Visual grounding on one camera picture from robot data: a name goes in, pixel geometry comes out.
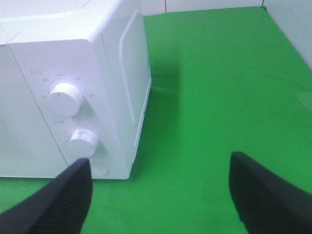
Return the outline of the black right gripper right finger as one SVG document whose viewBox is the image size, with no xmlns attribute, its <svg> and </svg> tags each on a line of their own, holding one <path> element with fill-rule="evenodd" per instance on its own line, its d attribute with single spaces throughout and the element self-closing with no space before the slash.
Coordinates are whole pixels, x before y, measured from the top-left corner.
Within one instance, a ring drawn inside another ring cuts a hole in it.
<svg viewBox="0 0 312 234">
<path fill-rule="evenodd" d="M 229 189 L 248 233 L 312 232 L 312 195 L 243 152 L 231 154 Z"/>
</svg>

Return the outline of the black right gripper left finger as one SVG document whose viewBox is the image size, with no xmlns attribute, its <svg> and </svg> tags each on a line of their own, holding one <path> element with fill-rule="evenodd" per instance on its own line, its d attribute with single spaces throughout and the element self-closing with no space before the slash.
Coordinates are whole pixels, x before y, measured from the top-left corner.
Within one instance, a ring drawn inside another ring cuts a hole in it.
<svg viewBox="0 0 312 234">
<path fill-rule="evenodd" d="M 1 213 L 2 234 L 79 234 L 93 195 L 90 161 L 80 158 L 19 204 Z"/>
</svg>

